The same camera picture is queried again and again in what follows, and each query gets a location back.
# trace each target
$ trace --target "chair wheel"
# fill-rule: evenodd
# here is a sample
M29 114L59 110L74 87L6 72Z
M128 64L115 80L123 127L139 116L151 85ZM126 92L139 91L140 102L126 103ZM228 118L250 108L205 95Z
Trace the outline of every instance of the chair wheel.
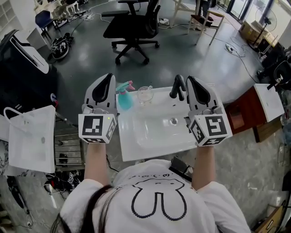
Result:
M144 64L147 65L149 62L150 62L150 60L148 58L145 58Z

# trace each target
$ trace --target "blue spray bottle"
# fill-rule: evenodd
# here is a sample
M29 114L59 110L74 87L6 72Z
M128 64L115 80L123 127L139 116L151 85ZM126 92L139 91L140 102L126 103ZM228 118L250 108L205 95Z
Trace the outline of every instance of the blue spray bottle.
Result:
M132 86L132 81L125 82L118 86L116 89L116 91L120 92L118 95L118 102L123 110L130 109L133 105L133 100L128 91L126 90L127 88L135 90L135 88Z

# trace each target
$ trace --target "fan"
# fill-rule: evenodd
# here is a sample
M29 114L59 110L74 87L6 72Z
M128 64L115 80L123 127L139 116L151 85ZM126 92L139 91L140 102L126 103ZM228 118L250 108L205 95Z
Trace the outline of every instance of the fan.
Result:
M256 26L257 28L260 28L261 32L260 32L260 34L258 35L258 37L255 39L255 41L253 43L248 41L247 44L252 49L257 50L257 47L255 47L256 42L258 41L258 39L260 38L260 36L262 35L262 33L265 30L268 31L268 32L271 32L276 28L276 26L277 26L277 18L276 18L276 16L275 16L273 11L271 11L270 9L267 9L264 6L264 7L260 7L256 11L256 20L254 22L252 22L252 24L254 26Z

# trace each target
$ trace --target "cardboard box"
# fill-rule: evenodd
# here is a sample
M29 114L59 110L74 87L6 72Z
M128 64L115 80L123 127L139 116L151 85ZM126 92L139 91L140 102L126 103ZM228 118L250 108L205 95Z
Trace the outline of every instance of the cardboard box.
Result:
M242 38L246 41L255 41L257 37L259 36L261 29L254 26L253 24L249 24L247 21L244 21L241 25L241 28L239 29L239 32L242 36ZM264 31L260 38L257 41L257 44L261 42L263 39L263 36L267 35L267 31Z

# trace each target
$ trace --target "concrete floor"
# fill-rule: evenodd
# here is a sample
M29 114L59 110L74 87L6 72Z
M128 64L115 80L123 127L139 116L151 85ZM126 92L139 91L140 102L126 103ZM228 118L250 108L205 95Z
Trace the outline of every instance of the concrete floor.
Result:
M104 1L91 0L85 8L102 2ZM127 9L127 6L110 2L92 11L94 14L121 9ZM143 4L140 14L144 14L145 10L146 6ZM173 13L174 2L161 0L159 17L170 19ZM175 23L187 24L189 17L189 13L178 12ZM65 25L61 28L62 33L72 32L79 22L80 20L76 20ZM234 26L225 20L216 37L233 44L230 37L235 36L236 43L244 44L237 31L239 26L235 21L232 21L232 24ZM254 84L241 60L225 51L225 42L214 40L209 47L211 38L203 35L199 44L194 46L198 33L190 31L189 35L186 35L186 28L181 26L160 30L155 37L161 45L159 49L152 45L142 46L150 58L148 65L142 65L143 57L132 49L121 59L121 65L116 66L117 53L111 48L111 40L103 38L107 26L108 23L100 21L98 15L90 22L81 23L73 34L75 42L68 56L54 64L62 74L57 96L58 112L75 123L77 114L81 112L87 87L98 77L109 72L116 76L118 82L132 80L135 88L149 85L154 88L171 86L176 74L181 74L184 78L192 75L205 82L215 83L224 103L235 100ZM53 29L49 33L52 37L59 36ZM207 33L212 35L214 31L207 30ZM123 46L117 47L117 51L122 49ZM260 65L251 55L250 49L246 52L246 58L242 60L249 73L255 76ZM256 143L252 130L248 130L215 147L217 181L228 188L250 226L264 214L271 200L277 196L283 199L285 197L285 193L280 192L285 167L277 163L280 142L282 142L281 131L262 143ZM115 169L121 170L134 164L122 162L118 130L115 130L106 148L111 166ZM190 150L163 158L170 160L173 156L178 156L189 165L193 165L195 153L195 150ZM115 172L109 170L112 179L115 175ZM49 232L49 226L52 225L63 204L62 197L60 194L54 194L52 198L45 192L43 173L37 173L35 177L17 179L35 222L32 230L17 227L17 232ZM23 210L13 200L4 177L0 177L0 193L1 203L5 203L5 208L15 225L25 225L27 219Z

